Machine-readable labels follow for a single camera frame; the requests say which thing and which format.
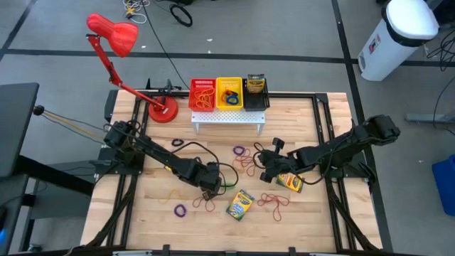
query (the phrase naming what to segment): white shelf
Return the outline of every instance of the white shelf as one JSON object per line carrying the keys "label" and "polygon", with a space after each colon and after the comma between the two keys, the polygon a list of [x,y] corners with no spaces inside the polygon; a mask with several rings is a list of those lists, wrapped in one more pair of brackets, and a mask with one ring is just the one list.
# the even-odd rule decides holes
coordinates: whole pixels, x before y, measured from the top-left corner
{"label": "white shelf", "polygon": [[191,122],[196,133],[199,133],[199,124],[256,124],[257,134],[261,134],[265,124],[265,112],[220,111],[218,109],[213,110],[213,112],[193,111]]}

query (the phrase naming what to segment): yellow basket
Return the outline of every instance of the yellow basket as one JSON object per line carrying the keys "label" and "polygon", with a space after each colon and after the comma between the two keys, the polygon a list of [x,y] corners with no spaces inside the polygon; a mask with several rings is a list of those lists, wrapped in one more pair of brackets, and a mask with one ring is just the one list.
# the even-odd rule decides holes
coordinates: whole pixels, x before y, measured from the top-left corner
{"label": "yellow basket", "polygon": [[[238,94],[239,104],[230,105],[221,100],[221,97],[226,90],[231,90]],[[216,79],[216,107],[221,111],[240,111],[243,108],[242,78]]]}

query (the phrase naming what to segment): red desk lamp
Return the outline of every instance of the red desk lamp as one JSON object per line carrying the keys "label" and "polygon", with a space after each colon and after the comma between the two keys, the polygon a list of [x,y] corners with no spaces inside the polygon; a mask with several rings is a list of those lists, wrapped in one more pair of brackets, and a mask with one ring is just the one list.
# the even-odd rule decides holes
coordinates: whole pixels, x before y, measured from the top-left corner
{"label": "red desk lamp", "polygon": [[115,54],[120,58],[126,57],[136,43],[138,28],[132,23],[112,23],[99,14],[90,14],[87,18],[88,28],[97,35],[87,34],[87,39],[95,49],[101,62],[105,65],[110,75],[109,82],[126,90],[136,97],[150,103],[149,115],[156,122],[170,122],[178,113],[177,102],[168,96],[161,96],[157,100],[147,97],[135,89],[124,85],[120,80],[114,65],[110,62],[106,52],[100,45],[100,38],[106,38]]}

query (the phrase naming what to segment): lamp base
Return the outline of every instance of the lamp base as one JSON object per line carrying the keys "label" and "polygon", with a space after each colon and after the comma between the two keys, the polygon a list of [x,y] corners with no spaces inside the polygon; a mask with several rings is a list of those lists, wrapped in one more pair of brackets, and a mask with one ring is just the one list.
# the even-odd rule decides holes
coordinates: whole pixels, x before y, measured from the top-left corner
{"label": "lamp base", "polygon": [[156,101],[162,102],[162,99],[165,99],[164,110],[155,110],[154,106],[150,104],[149,106],[149,116],[155,122],[165,123],[172,121],[178,113],[177,101],[172,97],[161,96],[158,97]]}

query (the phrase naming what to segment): wooden tabletop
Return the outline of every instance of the wooden tabletop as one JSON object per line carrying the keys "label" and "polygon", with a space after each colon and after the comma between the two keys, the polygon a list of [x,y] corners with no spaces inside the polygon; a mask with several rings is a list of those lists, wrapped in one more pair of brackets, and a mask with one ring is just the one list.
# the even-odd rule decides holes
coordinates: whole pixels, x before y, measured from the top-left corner
{"label": "wooden tabletop", "polygon": [[[348,100],[345,93],[328,93],[328,98],[334,132],[338,136],[347,132],[351,126]],[[264,147],[272,149],[274,137],[286,142],[284,152],[319,144],[312,103],[308,99],[271,98],[271,107],[266,111],[266,124],[259,136],[256,134],[255,125],[233,124],[202,124],[199,134],[195,134],[188,100],[177,101],[179,110],[175,120],[159,124],[149,119],[146,130],[146,134],[156,143],[170,150],[175,149],[171,146],[172,139],[197,141],[212,150],[221,162],[231,164],[235,158],[232,148],[237,145],[245,146],[254,153],[254,142],[260,142]],[[120,90],[112,122],[130,120],[133,106],[134,96]],[[140,117],[143,108],[144,104],[141,106]],[[323,129],[325,138],[328,138],[325,122]],[[204,163],[213,161],[210,154],[196,145],[178,152],[178,155],[185,158],[199,156]],[[222,166],[221,171],[227,182],[235,180],[234,173],[228,167]],[[139,177],[136,188],[127,249],[160,250],[163,245],[170,244],[172,250],[286,252],[288,247],[295,247],[297,252],[335,252],[325,183],[305,185],[301,193],[296,193],[274,181],[265,183],[259,179],[259,175],[259,169],[253,177],[245,172],[240,174],[236,187],[223,196],[215,197],[213,202],[216,209],[207,212],[204,202],[199,208],[192,206],[193,199],[201,195],[199,188],[179,181],[171,172],[165,170],[162,164],[147,157],[144,172]],[[318,169],[304,174],[308,181],[314,181],[318,177]],[[81,244],[93,239],[110,217],[118,180],[117,175],[106,175],[96,185]],[[371,243],[382,247],[367,183],[361,178],[346,178],[345,185],[351,216]],[[173,189],[180,195],[173,193],[166,202]],[[290,204],[280,206],[282,220],[277,222],[272,217],[275,205],[268,203],[259,207],[256,200],[244,218],[237,221],[225,210],[240,189],[246,190],[256,199],[259,199],[262,193],[285,196],[289,198]],[[188,210],[184,218],[173,214],[179,203]],[[347,248],[346,229],[339,214],[338,219],[343,246]],[[123,216],[119,220],[114,241],[117,244]]]}

